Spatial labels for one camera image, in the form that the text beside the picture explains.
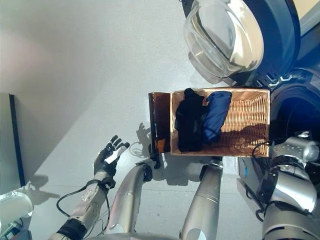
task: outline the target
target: woven basket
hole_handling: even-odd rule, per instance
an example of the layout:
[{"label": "woven basket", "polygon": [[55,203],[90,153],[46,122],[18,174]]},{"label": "woven basket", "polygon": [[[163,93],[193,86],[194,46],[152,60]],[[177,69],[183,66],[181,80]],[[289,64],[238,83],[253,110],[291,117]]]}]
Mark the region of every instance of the woven basket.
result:
[{"label": "woven basket", "polygon": [[[172,155],[184,156],[237,156],[250,157],[257,144],[268,141],[270,124],[270,92],[265,89],[250,88],[205,88],[195,90],[204,96],[203,105],[207,105],[207,97],[216,91],[232,93],[228,114],[221,128],[218,143],[203,144],[201,151],[180,152],[178,134],[175,129],[176,110],[184,100],[184,91],[170,94],[170,142]],[[269,147],[259,146],[255,152],[257,157],[268,157]]]}]

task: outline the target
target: black garment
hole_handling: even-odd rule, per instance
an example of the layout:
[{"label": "black garment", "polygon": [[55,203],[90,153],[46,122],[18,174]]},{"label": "black garment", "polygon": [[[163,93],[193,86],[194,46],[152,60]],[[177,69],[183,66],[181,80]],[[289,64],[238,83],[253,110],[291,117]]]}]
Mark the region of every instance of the black garment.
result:
[{"label": "black garment", "polygon": [[229,91],[215,91],[207,97],[209,102],[203,123],[203,142],[210,144],[220,140],[221,127],[225,123],[232,94]]},{"label": "black garment", "polygon": [[184,90],[184,100],[175,112],[174,127],[179,132],[178,148],[181,152],[200,151],[202,148],[202,125],[207,107],[202,106],[204,96],[191,88]]}]

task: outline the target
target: washing machine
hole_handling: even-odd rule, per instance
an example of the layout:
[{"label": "washing machine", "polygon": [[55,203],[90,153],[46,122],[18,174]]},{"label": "washing machine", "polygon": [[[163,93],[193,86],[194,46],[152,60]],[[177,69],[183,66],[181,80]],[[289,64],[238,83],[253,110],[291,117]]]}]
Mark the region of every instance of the washing machine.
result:
[{"label": "washing machine", "polygon": [[[219,4],[232,2],[232,0],[213,1],[220,2]],[[320,142],[320,2],[301,19],[298,18],[293,0],[243,0],[243,2],[254,15],[260,28],[263,56],[259,60],[258,67],[245,71],[236,70],[229,77],[236,82],[236,86],[270,90],[270,140],[286,139],[301,132],[308,132],[310,139]],[[181,0],[181,3],[188,20],[190,14],[195,11],[194,4],[197,4],[197,1]],[[241,8],[243,6],[236,6],[235,11]],[[229,8],[221,9],[221,12],[223,11],[226,15],[232,15]],[[220,47],[219,44],[216,49],[220,52],[222,49],[223,52],[223,46]],[[204,78],[210,78],[208,77],[210,74],[203,73],[203,66],[200,68],[194,66]],[[320,162],[311,163],[306,169],[319,198]],[[263,172],[255,165],[252,158],[244,157],[239,158],[239,175],[255,192]]]}]

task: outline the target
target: folded clothing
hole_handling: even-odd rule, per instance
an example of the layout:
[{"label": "folded clothing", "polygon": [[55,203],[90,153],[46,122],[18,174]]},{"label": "folded clothing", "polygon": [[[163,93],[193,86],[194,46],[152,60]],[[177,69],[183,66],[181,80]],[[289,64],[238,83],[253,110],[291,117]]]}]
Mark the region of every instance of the folded clothing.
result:
[{"label": "folded clothing", "polygon": [[207,113],[202,127],[202,141],[205,144],[217,143],[220,140],[221,127],[225,123],[232,94],[229,91],[215,91],[206,101]]},{"label": "folded clothing", "polygon": [[175,112],[174,123],[178,130],[178,148],[181,152],[202,149],[202,125],[207,113],[207,107],[203,106],[204,98],[191,88],[184,90],[184,100]]}]

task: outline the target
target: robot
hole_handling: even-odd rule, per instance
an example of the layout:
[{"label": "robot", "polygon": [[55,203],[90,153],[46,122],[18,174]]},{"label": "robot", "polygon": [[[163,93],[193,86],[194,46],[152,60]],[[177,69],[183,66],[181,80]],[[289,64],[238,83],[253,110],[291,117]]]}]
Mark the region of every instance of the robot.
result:
[{"label": "robot", "polygon": [[[114,136],[99,152],[93,163],[94,177],[78,191],[63,196],[58,209],[68,216],[66,223],[49,240],[81,240],[99,218],[102,204],[109,209],[107,224],[99,236],[91,240],[214,240],[217,236],[219,199],[223,163],[212,158],[203,166],[200,184],[193,197],[179,238],[152,233],[137,233],[142,185],[152,180],[148,161],[136,164],[122,181],[111,211],[107,194],[115,187],[113,176],[117,162],[129,143],[121,143]],[[256,197],[265,207],[262,239],[264,240],[320,240],[320,230],[314,223],[312,212],[317,203],[317,192],[305,171],[307,162],[319,159],[317,143],[303,137],[289,137],[272,147],[272,154]],[[68,215],[59,202],[84,191],[80,203]]]}]

